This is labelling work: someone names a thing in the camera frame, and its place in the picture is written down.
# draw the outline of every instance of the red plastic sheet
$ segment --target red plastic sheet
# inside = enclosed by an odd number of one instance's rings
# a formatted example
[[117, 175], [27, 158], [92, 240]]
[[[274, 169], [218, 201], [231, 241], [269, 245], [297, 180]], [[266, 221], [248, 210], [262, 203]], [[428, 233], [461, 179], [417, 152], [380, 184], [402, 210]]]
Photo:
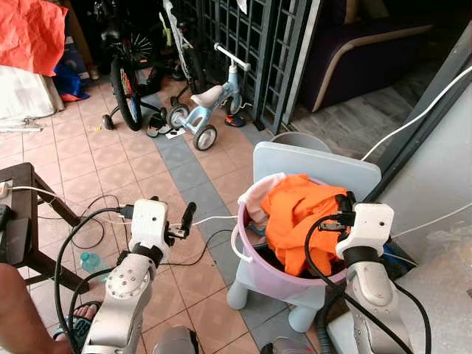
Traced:
[[0, 65], [54, 76], [64, 52], [67, 9], [41, 0], [0, 3]]

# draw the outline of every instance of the orange garment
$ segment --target orange garment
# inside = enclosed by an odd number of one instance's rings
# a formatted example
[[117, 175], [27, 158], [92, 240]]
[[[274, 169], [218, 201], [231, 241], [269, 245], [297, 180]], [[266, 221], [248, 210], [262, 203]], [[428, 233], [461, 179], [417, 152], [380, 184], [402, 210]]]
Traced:
[[[319, 185], [307, 175], [287, 177], [265, 197], [261, 208], [269, 215], [265, 236], [268, 246], [285, 265], [285, 273], [299, 276], [305, 268], [305, 238], [321, 217], [338, 209], [335, 196], [347, 194], [341, 187]], [[338, 232], [316, 229], [310, 240], [310, 254], [324, 275], [331, 275], [330, 261], [336, 257]]]

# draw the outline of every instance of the plastic bottle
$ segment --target plastic bottle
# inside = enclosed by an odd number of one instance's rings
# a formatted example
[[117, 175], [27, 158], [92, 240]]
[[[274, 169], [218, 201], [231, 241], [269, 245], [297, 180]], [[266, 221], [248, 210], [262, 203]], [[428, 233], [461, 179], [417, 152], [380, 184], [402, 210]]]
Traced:
[[[96, 253], [83, 252], [80, 255], [80, 264], [82, 268], [90, 274], [97, 273], [98, 271], [110, 268], [106, 265], [106, 263], [102, 261], [100, 256]], [[101, 277], [98, 277], [97, 279], [100, 282], [105, 282], [106, 278], [107, 275], [105, 274]]]

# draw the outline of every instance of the light blue balance bike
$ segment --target light blue balance bike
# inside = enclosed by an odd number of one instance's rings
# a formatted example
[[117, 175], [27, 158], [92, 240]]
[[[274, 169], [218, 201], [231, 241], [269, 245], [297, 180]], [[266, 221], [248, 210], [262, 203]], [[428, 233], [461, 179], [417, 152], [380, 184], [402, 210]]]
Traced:
[[173, 106], [167, 118], [172, 128], [176, 130], [184, 128], [192, 133], [194, 135], [193, 146], [200, 151], [210, 149], [216, 141], [216, 128], [208, 124], [213, 110], [224, 104], [225, 101], [228, 113], [236, 114], [240, 110], [243, 99], [239, 93], [236, 64], [241, 66], [245, 72], [251, 68], [251, 64], [244, 63], [218, 43], [215, 44], [215, 50], [219, 50], [231, 59], [228, 81], [223, 85], [213, 86], [202, 94], [192, 95], [190, 99], [198, 105], [192, 112], [186, 105], [179, 103]]

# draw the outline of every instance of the sandal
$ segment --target sandal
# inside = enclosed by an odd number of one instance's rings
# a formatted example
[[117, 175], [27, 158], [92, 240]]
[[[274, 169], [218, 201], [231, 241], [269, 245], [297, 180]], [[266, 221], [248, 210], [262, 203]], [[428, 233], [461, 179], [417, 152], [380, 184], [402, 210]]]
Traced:
[[[77, 306], [74, 309], [74, 312], [76, 310], [79, 310], [80, 308], [84, 308], [85, 306], [92, 306], [95, 305], [97, 306], [97, 312], [100, 309], [100, 306], [102, 305], [101, 302], [97, 301], [90, 301], [86, 302], [85, 304], [82, 304], [81, 306]], [[69, 316], [66, 317], [66, 323], [69, 321]], [[77, 346], [82, 349], [84, 343], [86, 342], [87, 335], [89, 334], [89, 330], [91, 327], [93, 319], [86, 319], [85, 317], [82, 316], [75, 316], [72, 320], [72, 328], [73, 328], [73, 334], [75, 338], [75, 342], [77, 343]], [[54, 335], [52, 336], [52, 339], [56, 339], [60, 334], [64, 333], [62, 328], [58, 328]]]

